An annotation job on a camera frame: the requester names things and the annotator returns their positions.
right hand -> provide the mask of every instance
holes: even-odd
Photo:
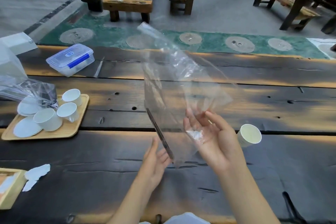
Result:
[[[191,110],[187,110],[183,126],[186,131],[202,131],[202,141],[196,140],[196,146],[217,175],[247,168],[236,132],[221,116],[206,111],[195,117]]]

left hand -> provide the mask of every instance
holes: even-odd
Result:
[[[148,184],[151,192],[159,185],[165,168],[171,163],[165,148],[156,153],[159,141],[158,136],[153,137],[152,145],[146,151],[137,175],[139,179]]]

wooden tray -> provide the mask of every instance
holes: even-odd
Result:
[[[57,95],[58,98],[58,104],[61,106],[64,102],[62,101],[62,95]],[[81,94],[82,98],[82,104],[78,107],[78,113],[79,113],[79,119],[75,122],[71,123],[68,120],[63,119],[62,126],[55,130],[55,131],[45,131],[41,130],[39,133],[37,133],[34,136],[31,137],[25,137],[20,138],[16,137],[13,134],[13,130],[15,125],[22,119],[24,119],[24,116],[17,115],[12,120],[10,125],[7,127],[7,129],[2,133],[1,139],[2,140],[28,140],[28,139],[50,139],[50,138],[65,138],[65,137],[72,137],[74,134],[77,133],[79,129],[79,125],[82,122],[82,119],[84,117],[85,110],[87,108],[87,105],[89,103],[89,95],[87,94]]]
[[[0,193],[1,210],[11,209],[11,207],[13,206],[23,186],[27,182],[25,178],[25,172],[25,170],[20,169],[0,168],[0,185],[3,183],[7,176],[15,175],[15,178],[9,188],[4,193]]]

